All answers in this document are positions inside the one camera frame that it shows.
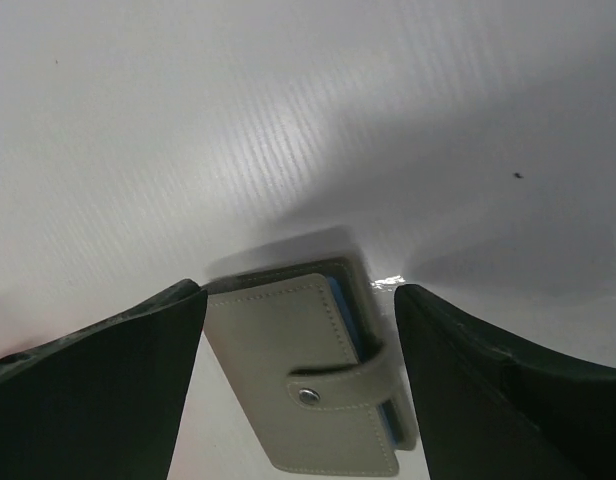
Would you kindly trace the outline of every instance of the strap closure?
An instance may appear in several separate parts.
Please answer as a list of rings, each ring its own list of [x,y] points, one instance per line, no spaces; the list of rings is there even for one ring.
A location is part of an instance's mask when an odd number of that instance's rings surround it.
[[[401,383],[385,345],[365,363],[320,374],[290,374],[286,389],[302,408],[313,411],[372,408],[390,399]]]

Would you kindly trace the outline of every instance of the gray wallet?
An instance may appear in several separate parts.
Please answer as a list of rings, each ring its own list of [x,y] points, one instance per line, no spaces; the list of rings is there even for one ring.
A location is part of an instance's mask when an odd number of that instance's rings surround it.
[[[313,262],[208,286],[204,332],[271,463],[393,476],[416,425],[360,264]]]

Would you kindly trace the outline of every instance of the metal snap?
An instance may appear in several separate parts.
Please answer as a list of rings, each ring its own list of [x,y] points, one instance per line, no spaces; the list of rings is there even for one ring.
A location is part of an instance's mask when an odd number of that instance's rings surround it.
[[[317,405],[321,400],[321,397],[317,392],[309,388],[302,388],[299,390],[299,400],[306,405]]]

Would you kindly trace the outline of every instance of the black object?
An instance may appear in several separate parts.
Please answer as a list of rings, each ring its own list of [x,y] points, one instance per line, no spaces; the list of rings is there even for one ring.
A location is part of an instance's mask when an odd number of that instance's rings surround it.
[[[0,480],[165,480],[207,294],[190,280],[0,360]]]
[[[397,289],[395,311],[432,480],[616,479],[616,369],[419,286]]]

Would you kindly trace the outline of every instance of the gray leather cover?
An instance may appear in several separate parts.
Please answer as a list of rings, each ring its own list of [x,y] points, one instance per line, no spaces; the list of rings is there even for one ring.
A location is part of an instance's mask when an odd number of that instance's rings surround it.
[[[377,408],[400,388],[391,373],[396,367],[389,367],[389,351],[381,346],[359,364],[323,275],[211,295],[205,333],[275,467],[323,475],[397,474]],[[321,401],[303,404],[300,387],[314,389]]]

